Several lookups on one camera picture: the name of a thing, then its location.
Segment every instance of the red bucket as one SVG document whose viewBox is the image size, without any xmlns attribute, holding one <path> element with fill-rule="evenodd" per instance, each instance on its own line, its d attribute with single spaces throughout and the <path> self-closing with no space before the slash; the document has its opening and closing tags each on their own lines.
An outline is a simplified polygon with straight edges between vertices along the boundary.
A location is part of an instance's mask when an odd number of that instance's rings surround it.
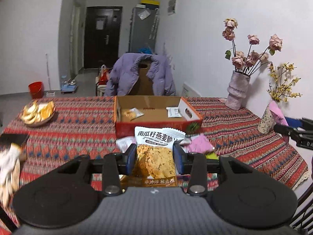
<svg viewBox="0 0 313 235">
<path fill-rule="evenodd" d="M 32 99 L 40 99 L 43 97 L 43 83 L 34 82 L 28 86 Z"/>
</svg>

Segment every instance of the jacket collar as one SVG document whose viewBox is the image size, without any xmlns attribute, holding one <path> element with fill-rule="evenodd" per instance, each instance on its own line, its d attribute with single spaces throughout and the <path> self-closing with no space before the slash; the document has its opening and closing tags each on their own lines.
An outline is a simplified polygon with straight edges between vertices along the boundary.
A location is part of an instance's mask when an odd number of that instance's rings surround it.
<svg viewBox="0 0 313 235">
<path fill-rule="evenodd" d="M 140 64 L 140 61 L 148 59 L 148 58 L 151 59 L 151 66 L 150 66 L 149 71 L 147 72 L 147 77 L 152 80 L 155 74 L 159 70 L 159 61 L 155 58 L 154 55 L 144 54 L 142 56 L 137 57 L 130 70 L 138 74 L 138 66 Z"/>
</svg>

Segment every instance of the fruit bowl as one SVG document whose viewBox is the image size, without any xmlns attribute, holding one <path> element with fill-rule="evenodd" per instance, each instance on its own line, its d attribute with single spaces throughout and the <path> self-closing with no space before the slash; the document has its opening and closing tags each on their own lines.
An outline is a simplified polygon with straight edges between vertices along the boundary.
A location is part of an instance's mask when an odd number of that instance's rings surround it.
<svg viewBox="0 0 313 235">
<path fill-rule="evenodd" d="M 28 127 L 39 127 L 51 120 L 55 113 L 53 101 L 49 103 L 33 104 L 25 106 L 20 118 Z"/>
</svg>

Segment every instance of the patterned tablecloth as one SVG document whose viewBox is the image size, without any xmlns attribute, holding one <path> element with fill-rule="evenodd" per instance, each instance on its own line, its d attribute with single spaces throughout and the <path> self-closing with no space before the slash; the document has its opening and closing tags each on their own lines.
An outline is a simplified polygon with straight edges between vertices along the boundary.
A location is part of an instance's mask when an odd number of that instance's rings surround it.
<svg viewBox="0 0 313 235">
<path fill-rule="evenodd" d="M 6 133 L 30 135 L 24 151 L 28 159 L 21 172 L 24 185 L 55 169 L 75 156 L 91 158 L 117 152 L 112 97 L 54 98 L 56 114 L 40 128 L 26 127 L 18 116 L 5 128 Z M 231 110 L 217 98 L 190 97 L 188 101 L 203 116 L 202 132 L 216 148 L 217 155 L 229 154 L 253 168 L 269 174 L 290 188 L 307 179 L 307 164 L 280 135 L 257 130 L 260 118 L 243 108 Z M 186 188 L 187 181 L 180 180 Z M 101 190 L 101 175 L 93 177 L 92 186 Z M 208 174 L 208 189 L 218 186 L 217 175 Z M 6 212 L 18 223 L 11 207 Z"/>
</svg>

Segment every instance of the speckled vase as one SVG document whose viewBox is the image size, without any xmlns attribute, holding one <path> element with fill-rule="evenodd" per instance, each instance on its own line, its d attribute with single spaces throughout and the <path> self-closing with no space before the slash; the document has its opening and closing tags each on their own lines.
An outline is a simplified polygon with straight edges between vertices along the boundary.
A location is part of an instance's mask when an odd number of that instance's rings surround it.
<svg viewBox="0 0 313 235">
<path fill-rule="evenodd" d="M 261 121 L 258 125 L 258 131 L 263 134 L 268 134 L 274 123 L 274 118 L 270 111 L 269 105 L 270 104 L 267 105 Z"/>
<path fill-rule="evenodd" d="M 241 108 L 241 102 L 247 96 L 250 77 L 239 72 L 233 71 L 227 91 L 229 95 L 225 105 L 233 110 Z"/>
</svg>

